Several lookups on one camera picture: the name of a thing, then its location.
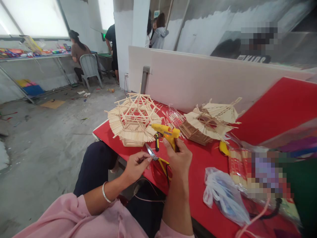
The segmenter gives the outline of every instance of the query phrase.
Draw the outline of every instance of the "plastic chair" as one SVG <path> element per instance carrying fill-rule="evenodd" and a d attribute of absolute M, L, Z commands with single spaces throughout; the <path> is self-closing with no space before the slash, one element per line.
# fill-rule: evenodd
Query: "plastic chair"
<path fill-rule="evenodd" d="M 89 83 L 88 83 L 88 78 L 93 76 L 97 76 L 100 87 L 103 88 L 101 79 L 99 77 L 97 60 L 95 56 L 92 54 L 85 54 L 80 57 L 79 61 L 80 61 L 82 70 L 84 72 L 84 75 L 82 75 L 83 83 L 84 83 L 84 86 L 85 86 L 85 83 L 87 84 L 88 91 L 91 93 Z"/>

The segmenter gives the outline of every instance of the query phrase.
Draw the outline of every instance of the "red table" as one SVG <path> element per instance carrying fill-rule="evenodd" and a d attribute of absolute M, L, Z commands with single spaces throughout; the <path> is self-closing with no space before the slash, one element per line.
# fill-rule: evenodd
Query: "red table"
<path fill-rule="evenodd" d="M 164 115 L 162 110 L 165 111 L 166 109 L 167 107 L 164 105 L 161 108 L 161 111 L 159 111 L 157 114 L 163 117 Z M 124 147 L 119 139 L 119 136 L 113 139 L 112 137 L 114 134 L 111 131 L 108 121 L 96 128 L 93 133 L 125 160 L 128 160 L 130 155 L 141 150 L 147 151 L 145 146 Z M 217 148 L 219 146 L 219 142 L 215 141 L 213 143 L 209 143 L 206 146 L 202 146 L 187 139 L 182 140 L 184 140 L 186 146 L 193 153 L 193 160 L 189 171 L 190 208 L 192 217 L 216 237 L 234 237 L 236 232 L 240 229 L 240 226 L 222 215 L 215 203 L 213 204 L 212 209 L 210 209 L 204 204 L 202 199 L 205 190 L 205 168 L 216 167 L 217 169 L 226 173 L 229 171 L 227 157 L 223 156 Z M 155 148 L 154 142 L 150 143 L 149 145 L 151 148 Z M 163 143 L 160 142 L 159 145 L 159 152 L 155 152 L 156 155 L 169 161 Z M 153 179 L 151 169 L 145 170 L 143 175 L 165 194 L 168 193 L 167 186 L 162 187 L 160 183 L 156 183 L 156 181 Z M 263 209 L 261 206 L 255 205 L 254 202 L 248 199 L 243 200 L 247 210 L 252 213 L 259 213 Z M 293 234 L 298 234 L 295 226 L 288 220 L 284 219 L 281 215 L 269 220 L 258 220 L 248 228 L 248 230 L 255 235 L 264 238 L 276 237 L 273 229 L 282 229 Z"/>

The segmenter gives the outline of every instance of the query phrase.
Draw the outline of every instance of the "wooden stick model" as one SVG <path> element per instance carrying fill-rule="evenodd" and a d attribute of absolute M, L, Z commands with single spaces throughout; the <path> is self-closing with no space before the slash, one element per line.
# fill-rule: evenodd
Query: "wooden stick model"
<path fill-rule="evenodd" d="M 110 128 L 120 137 L 124 146 L 143 146 L 145 142 L 154 141 L 156 131 L 149 124 L 161 124 L 154 110 L 159 108 L 154 104 L 150 95 L 128 93 L 129 97 L 119 100 L 117 107 L 108 113 Z"/>
<path fill-rule="evenodd" d="M 242 98 L 238 98 L 231 104 L 209 103 L 202 105 L 201 111 L 198 105 L 194 110 L 185 114 L 185 122 L 180 126 L 180 130 L 187 139 L 195 141 L 201 145 L 206 145 L 213 139 L 226 142 L 223 137 L 232 130 L 231 124 L 240 124 L 236 122 L 239 114 L 234 108 Z"/>

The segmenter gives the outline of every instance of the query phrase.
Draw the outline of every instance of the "silver bangle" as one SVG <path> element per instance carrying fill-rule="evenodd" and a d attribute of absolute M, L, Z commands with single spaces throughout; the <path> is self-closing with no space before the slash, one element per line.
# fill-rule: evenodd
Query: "silver bangle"
<path fill-rule="evenodd" d="M 105 198 L 105 200 L 108 202 L 108 203 L 112 203 L 105 195 L 105 184 L 107 183 L 108 181 L 105 181 L 103 183 L 103 186 L 102 186 L 102 194 L 103 194 L 103 197 Z"/>

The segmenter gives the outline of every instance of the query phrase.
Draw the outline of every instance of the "person in gray hoodie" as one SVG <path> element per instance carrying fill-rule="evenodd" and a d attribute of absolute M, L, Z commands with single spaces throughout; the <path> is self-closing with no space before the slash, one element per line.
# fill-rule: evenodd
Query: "person in gray hoodie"
<path fill-rule="evenodd" d="M 165 14 L 161 13 L 156 21 L 157 29 L 153 34 L 151 46 L 154 49 L 163 49 L 164 39 L 168 35 L 168 30 L 165 30 Z"/>

